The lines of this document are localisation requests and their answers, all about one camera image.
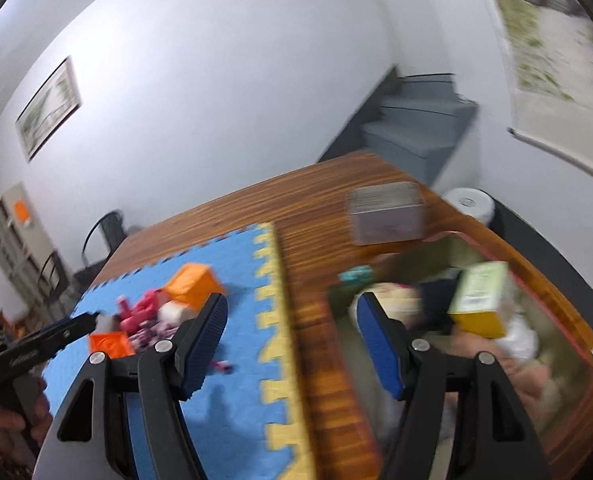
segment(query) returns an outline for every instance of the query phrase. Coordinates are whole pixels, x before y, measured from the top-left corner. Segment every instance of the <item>staircase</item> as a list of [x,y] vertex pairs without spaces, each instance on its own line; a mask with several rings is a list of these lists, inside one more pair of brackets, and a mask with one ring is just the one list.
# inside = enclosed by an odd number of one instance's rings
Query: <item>staircase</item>
[[369,150],[430,186],[457,147],[478,105],[454,92],[450,74],[409,76],[381,99],[381,119],[363,124]]

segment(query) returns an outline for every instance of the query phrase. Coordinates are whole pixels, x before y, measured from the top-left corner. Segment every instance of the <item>white trash can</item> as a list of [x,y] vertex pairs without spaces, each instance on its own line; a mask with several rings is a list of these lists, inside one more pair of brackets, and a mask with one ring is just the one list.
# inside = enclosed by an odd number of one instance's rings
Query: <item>white trash can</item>
[[473,216],[486,226],[489,226],[494,218],[494,200],[480,189],[456,187],[445,193],[443,200],[451,203],[461,213]]

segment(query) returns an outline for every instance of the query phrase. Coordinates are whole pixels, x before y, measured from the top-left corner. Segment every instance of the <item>orange container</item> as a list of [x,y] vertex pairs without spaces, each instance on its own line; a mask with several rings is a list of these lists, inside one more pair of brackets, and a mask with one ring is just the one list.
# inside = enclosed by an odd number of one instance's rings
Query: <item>orange container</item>
[[136,353],[125,332],[89,334],[88,341],[90,343],[90,353],[105,352],[111,359],[119,359]]
[[209,266],[185,264],[163,287],[173,300],[185,303],[200,312],[204,303],[213,292],[224,294],[224,288],[216,281]]

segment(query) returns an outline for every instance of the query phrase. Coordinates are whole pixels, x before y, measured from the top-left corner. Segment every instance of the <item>framed picture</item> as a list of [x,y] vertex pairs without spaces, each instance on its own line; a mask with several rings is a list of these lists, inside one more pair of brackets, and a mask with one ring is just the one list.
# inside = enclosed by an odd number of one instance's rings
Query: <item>framed picture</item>
[[32,160],[79,106],[81,98],[74,80],[72,60],[67,57],[30,99],[16,121],[20,143],[28,160]]

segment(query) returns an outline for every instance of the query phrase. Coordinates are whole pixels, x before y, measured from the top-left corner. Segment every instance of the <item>human hand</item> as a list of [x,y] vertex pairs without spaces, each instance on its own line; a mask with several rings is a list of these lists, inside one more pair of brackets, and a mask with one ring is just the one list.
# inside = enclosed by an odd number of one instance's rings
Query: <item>human hand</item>
[[[41,390],[46,389],[46,382],[43,378],[36,378],[41,386]],[[37,424],[32,427],[30,433],[39,446],[43,445],[43,441],[48,434],[48,429],[52,424],[52,415],[50,414],[50,405],[47,397],[44,394],[38,396],[34,405]],[[0,407],[0,453],[17,463],[22,463],[23,458],[19,449],[14,447],[12,439],[13,433],[19,433],[25,428],[25,421],[19,413],[11,412]]]

